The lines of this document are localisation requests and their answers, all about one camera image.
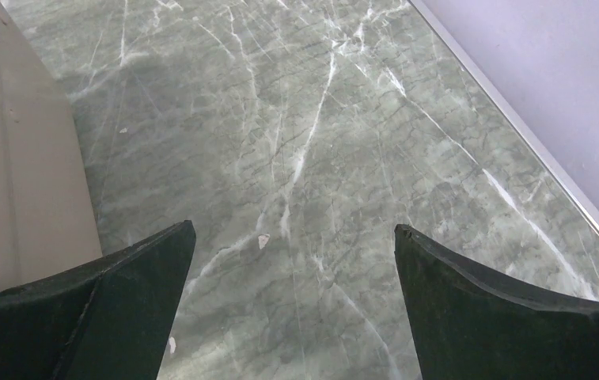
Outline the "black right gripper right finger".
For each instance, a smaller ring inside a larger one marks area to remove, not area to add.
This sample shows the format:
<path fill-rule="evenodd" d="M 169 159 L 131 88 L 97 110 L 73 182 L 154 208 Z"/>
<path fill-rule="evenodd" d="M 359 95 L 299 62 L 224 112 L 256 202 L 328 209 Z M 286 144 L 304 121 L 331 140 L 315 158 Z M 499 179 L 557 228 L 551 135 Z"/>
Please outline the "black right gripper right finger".
<path fill-rule="evenodd" d="M 395 259 L 425 379 L 599 379 L 599 302 L 523 282 L 398 225 Z"/>

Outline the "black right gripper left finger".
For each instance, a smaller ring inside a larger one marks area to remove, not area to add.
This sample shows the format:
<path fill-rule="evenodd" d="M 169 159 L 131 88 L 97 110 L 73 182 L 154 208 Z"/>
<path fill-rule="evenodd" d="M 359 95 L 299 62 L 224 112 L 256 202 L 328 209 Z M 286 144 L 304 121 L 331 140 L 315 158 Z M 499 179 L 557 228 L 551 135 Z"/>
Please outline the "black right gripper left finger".
<path fill-rule="evenodd" d="M 179 222 L 0 292 L 0 379 L 154 379 L 195 250 Z"/>

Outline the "brown plastic toolbox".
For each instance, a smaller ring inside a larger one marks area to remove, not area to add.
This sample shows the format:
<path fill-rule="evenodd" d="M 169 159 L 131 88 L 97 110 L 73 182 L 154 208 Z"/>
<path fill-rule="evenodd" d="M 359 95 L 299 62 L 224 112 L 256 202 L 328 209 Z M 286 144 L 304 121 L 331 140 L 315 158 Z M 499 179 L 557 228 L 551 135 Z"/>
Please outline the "brown plastic toolbox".
<path fill-rule="evenodd" d="M 70 103 L 0 3 L 0 292 L 101 255 Z"/>

